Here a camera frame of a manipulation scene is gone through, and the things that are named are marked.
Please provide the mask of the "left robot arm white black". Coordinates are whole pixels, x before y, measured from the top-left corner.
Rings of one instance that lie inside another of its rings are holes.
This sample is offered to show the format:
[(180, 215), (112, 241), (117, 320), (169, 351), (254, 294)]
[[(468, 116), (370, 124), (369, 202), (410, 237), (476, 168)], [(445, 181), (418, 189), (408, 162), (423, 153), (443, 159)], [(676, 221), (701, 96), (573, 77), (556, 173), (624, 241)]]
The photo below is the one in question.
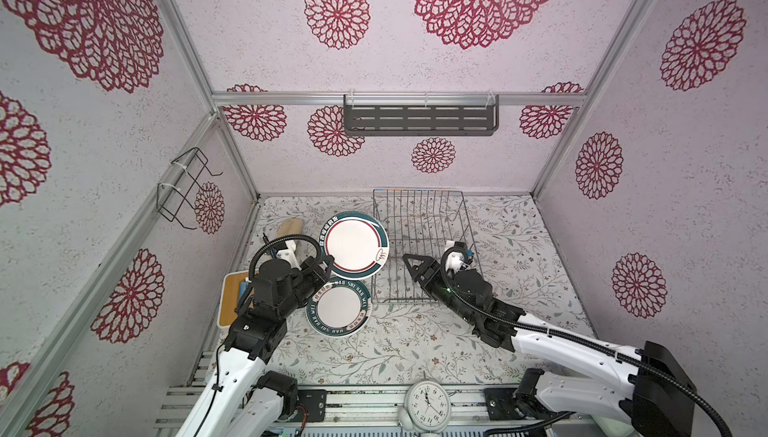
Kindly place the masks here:
[[(289, 241), (310, 244), (301, 263), (262, 256)], [(252, 257), (236, 318), (214, 354), (215, 374), (180, 427), (179, 436), (261, 436), (292, 418), (297, 381), (267, 364), (287, 334), (287, 319), (330, 280), (334, 258), (308, 235), (289, 234), (264, 244)]]

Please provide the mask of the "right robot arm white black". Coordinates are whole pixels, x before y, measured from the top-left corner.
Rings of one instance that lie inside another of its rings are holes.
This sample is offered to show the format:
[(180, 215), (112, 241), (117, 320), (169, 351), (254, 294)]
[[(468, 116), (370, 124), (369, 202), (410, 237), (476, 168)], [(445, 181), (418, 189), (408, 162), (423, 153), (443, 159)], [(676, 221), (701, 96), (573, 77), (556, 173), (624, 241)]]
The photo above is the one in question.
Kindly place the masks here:
[(414, 283), (468, 323), (486, 345), (566, 369), (564, 375), (528, 369), (514, 392), (517, 412), (539, 426), (588, 414), (628, 424), (641, 436), (689, 436), (701, 410), (720, 435), (731, 435), (663, 345), (648, 341), (637, 348), (589, 338), (496, 298), (461, 243), (440, 258), (406, 254), (402, 260)]

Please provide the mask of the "white analog clock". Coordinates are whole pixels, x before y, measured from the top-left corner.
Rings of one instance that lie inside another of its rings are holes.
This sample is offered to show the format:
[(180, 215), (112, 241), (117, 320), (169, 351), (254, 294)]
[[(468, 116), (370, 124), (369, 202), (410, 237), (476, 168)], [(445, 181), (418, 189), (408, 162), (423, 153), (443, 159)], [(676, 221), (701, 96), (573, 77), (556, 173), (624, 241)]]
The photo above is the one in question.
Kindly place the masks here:
[(452, 417), (452, 403), (445, 387), (432, 379), (422, 379), (407, 390), (397, 410), (402, 432), (419, 436), (441, 436)]

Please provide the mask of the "metal base rail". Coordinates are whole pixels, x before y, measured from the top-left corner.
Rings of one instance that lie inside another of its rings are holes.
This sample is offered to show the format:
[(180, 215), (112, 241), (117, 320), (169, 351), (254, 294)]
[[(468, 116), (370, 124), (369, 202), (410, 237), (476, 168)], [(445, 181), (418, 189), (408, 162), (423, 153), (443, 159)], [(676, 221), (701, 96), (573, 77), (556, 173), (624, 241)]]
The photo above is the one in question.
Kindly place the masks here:
[[(491, 428), (517, 428), (532, 425), (533, 418), (514, 419), (502, 407), (499, 398), (488, 396), (490, 391), (503, 395), (511, 392), (510, 385), (451, 385), (444, 389), (451, 403), (451, 419), (446, 436), (480, 436)], [(301, 386), (298, 402), (308, 411), (305, 436), (399, 436), (397, 410), (405, 406), (407, 385), (333, 385)], [(161, 405), (152, 434), (175, 436), (197, 398), (201, 387), (172, 387)]]

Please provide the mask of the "dark grey wall shelf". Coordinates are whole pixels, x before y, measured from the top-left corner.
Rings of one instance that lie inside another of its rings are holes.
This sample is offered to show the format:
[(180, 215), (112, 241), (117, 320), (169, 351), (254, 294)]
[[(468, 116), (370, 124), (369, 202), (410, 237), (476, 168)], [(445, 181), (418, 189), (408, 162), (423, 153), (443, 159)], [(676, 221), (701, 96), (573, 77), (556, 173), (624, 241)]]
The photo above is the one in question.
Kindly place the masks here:
[(342, 123), (357, 137), (487, 137), (499, 128), (494, 99), (482, 105), (358, 104), (344, 95)]

